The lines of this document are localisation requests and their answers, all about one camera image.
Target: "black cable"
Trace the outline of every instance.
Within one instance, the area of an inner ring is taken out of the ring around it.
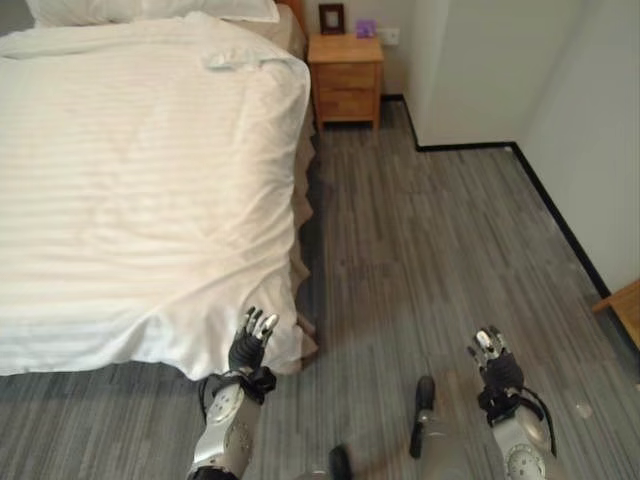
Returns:
[[[204,405],[204,392],[207,389],[207,383],[209,383],[209,378],[211,377],[205,378],[198,384],[198,401],[200,402],[200,412],[202,413],[202,421],[205,423],[205,425],[207,424],[207,409]]]
[[[540,398],[540,396],[534,392],[533,390],[531,390],[530,388],[527,387],[522,387],[527,393],[529,393],[529,395],[531,395],[533,398],[536,399],[536,401],[540,404],[540,407],[542,407],[542,411],[544,412],[544,416],[547,419],[547,425],[549,426],[549,436],[551,437],[551,454],[554,457],[558,457],[558,449],[556,446],[556,433],[553,429],[553,419],[551,418],[551,412],[549,411],[549,408],[547,407],[547,404],[544,403],[544,401]]]

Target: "floor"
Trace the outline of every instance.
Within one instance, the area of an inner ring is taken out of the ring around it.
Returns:
[[[465,353],[489,323],[547,400],[571,478],[640,478],[637,351],[591,314],[596,291],[514,156],[416,153],[402,103],[382,110],[377,137],[319,140],[299,300],[321,351],[269,397],[247,478],[295,478],[345,442],[358,478],[419,479],[428,460],[407,448],[425,373],[472,478],[501,478]],[[1,378],[0,479],[181,479],[201,428],[196,385],[170,367]]]

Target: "white pillow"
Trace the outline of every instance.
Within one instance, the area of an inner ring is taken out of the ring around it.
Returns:
[[[278,22],[273,0],[27,0],[36,25],[62,27],[128,23],[202,11],[225,20]]]
[[[37,26],[127,23],[142,14],[142,0],[27,0]]]
[[[224,20],[271,22],[280,20],[273,0],[140,0],[142,18],[170,18],[201,11]]]

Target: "nightstand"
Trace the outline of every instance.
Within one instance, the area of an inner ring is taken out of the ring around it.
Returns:
[[[378,129],[383,60],[376,37],[311,36],[308,61],[318,130],[325,122],[360,121]]]

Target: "small white object on floor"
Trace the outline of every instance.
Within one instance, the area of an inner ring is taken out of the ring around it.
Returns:
[[[593,415],[593,408],[586,402],[576,403],[576,410],[578,410],[578,415],[585,420]]]

